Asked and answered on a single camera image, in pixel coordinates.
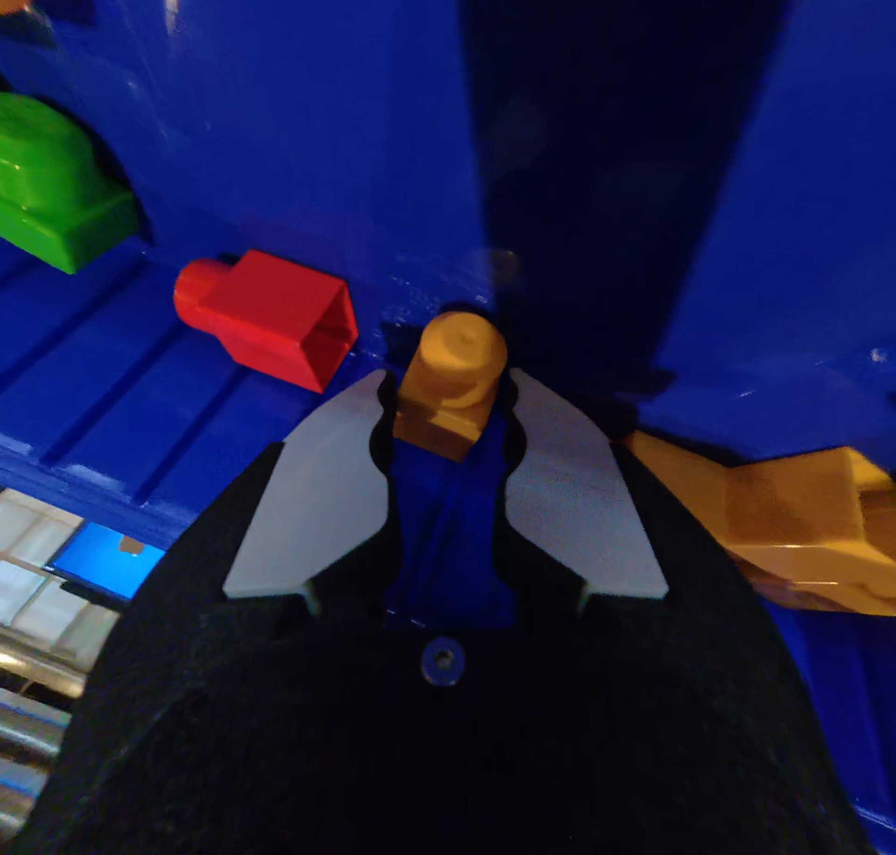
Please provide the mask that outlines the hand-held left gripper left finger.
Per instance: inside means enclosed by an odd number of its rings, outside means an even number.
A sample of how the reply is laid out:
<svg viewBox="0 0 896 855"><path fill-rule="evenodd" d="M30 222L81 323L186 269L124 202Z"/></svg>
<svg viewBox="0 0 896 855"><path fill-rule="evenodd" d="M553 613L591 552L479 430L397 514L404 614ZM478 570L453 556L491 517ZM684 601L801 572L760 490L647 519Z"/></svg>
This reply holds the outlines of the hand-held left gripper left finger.
<svg viewBox="0 0 896 855"><path fill-rule="evenodd" d="M388 480L394 393L394 375L375 369L284 438L223 583L230 601L301 595L315 616L385 610L400 566Z"/></svg>

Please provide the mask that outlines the blue plastic bin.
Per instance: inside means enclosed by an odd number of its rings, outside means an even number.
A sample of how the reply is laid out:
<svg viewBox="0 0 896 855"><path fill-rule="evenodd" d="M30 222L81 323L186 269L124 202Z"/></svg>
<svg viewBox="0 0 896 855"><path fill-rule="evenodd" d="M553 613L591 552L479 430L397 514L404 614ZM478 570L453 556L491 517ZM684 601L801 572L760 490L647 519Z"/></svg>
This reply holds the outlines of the blue plastic bin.
<svg viewBox="0 0 896 855"><path fill-rule="evenodd" d="M519 616L508 373L725 467L894 479L894 0L35 0L2 93L78 123L140 233L2 239L2 486L165 551L11 853L894 853L894 618L766 605L611 445L669 591ZM184 323L201 258L345 280L324 393ZM425 327L508 351L455 463L397 440ZM280 454L375 369L385 610L230 601Z"/></svg>

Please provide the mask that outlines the blue computer monitor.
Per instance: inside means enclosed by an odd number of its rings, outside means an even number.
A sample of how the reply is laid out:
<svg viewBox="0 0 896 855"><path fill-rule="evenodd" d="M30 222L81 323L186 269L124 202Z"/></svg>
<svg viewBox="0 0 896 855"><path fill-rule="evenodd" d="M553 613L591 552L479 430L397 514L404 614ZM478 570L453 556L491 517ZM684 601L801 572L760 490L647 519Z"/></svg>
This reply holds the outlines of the blue computer monitor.
<svg viewBox="0 0 896 855"><path fill-rule="evenodd" d="M122 549L124 539L113 529L85 522L50 558L45 569L96 594L128 602L165 551L140 542Z"/></svg>

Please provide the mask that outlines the yellow single-stud mega block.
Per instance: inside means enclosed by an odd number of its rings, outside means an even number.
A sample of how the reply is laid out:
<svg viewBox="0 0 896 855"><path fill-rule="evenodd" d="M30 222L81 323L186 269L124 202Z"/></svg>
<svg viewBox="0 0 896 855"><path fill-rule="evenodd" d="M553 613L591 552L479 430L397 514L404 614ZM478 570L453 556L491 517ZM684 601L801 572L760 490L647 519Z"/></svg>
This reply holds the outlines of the yellow single-stud mega block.
<svg viewBox="0 0 896 855"><path fill-rule="evenodd" d="M850 447L737 467L645 432L624 444L768 600L895 616L895 485Z"/></svg>

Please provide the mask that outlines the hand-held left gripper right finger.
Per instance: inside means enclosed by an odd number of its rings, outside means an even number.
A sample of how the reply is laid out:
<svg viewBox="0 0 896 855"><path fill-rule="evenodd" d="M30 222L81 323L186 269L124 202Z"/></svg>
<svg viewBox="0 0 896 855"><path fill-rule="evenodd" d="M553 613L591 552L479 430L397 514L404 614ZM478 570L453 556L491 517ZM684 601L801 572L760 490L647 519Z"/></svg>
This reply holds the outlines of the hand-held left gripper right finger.
<svg viewBox="0 0 896 855"><path fill-rule="evenodd" d="M580 616L592 597L659 603L669 585L609 439L520 368L508 373L500 578L519 616Z"/></svg>

